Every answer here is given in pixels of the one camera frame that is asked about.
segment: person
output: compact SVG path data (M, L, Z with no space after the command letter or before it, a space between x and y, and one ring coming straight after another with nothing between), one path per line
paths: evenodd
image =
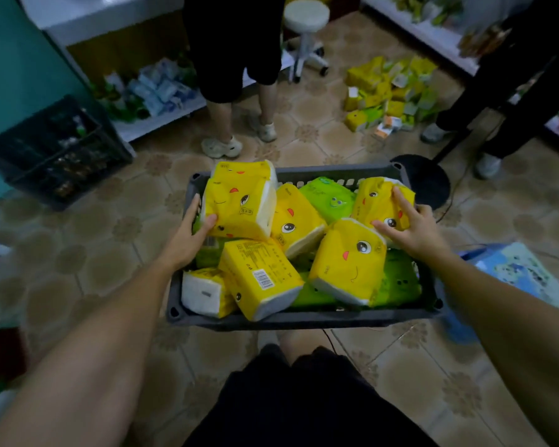
M232 102L243 72L258 83L261 115L248 122L264 142L275 141L280 32L285 0L185 0L182 16L201 93L216 134L202 141L211 158L238 157L243 144L232 134Z
M510 34L499 48L481 59L466 90L421 134L424 142L441 141L467 127L484 108L505 103L518 86L544 69L510 110L496 136L484 144L475 164L475 173L482 179L494 177L501 161L559 112L559 0L534 0L512 20Z
M559 446L559 309L464 262L441 237L429 206L415 209L397 189L394 197L410 228L374 226L445 283L524 413L549 445ZM199 203L196 196L155 261L40 362L0 419L0 447L119 445L137 404L166 285L215 224L211 215L191 233ZM185 445L436 445L346 357L323 347L287 356L266 345L232 373Z

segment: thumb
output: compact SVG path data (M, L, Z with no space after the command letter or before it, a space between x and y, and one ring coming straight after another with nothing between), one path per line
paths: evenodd
M212 227L214 227L216 222L217 222L217 215L216 214L211 214L208 217L206 217L205 221L203 222L203 225L193 235L193 238L195 238L199 242L199 244L202 244L205 241L205 237L207 236L209 231L212 229Z
M371 221L371 224L373 225L373 227L375 227L375 230L378 233L390 238L391 240L395 241L395 243L399 243L400 240L403 240L403 235L404 235L403 232L400 232L392 227L389 227L388 225L381 222L380 220L375 219L374 221Z

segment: sneaker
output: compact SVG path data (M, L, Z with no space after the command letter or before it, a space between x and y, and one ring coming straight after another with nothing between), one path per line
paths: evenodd
M275 331L259 331L259 336L257 338L257 348L259 353L265 345L273 344L279 345L280 340L278 339L277 332Z
M221 142L216 138L205 138L201 141L201 149L210 158L235 158L242 151L242 143L232 136L229 143Z
M268 125L261 124L261 119L256 113L249 113L248 124L255 132L257 132L257 136L261 138L261 141L272 142L278 138L278 134L275 132L275 124L273 122Z
M428 144L434 144L436 142L440 142L446 134L450 133L454 133L454 131L441 129L433 122L420 134L420 140Z
M481 154L474 165L474 171L480 179L492 179L501 168L501 159L489 154Z

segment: round black base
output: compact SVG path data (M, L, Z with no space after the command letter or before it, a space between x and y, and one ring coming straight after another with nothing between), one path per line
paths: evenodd
M451 184L441 166L429 158L412 154L400 155L391 161L401 163L406 170L417 204L430 205L436 210L447 202Z

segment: blue package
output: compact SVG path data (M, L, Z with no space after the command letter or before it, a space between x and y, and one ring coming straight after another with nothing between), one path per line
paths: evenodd
M493 244L461 256L492 277L559 308L559 281L524 244ZM447 300L445 306L448 310L444 311L442 323L450 339L460 344L476 342L474 330L464 323Z

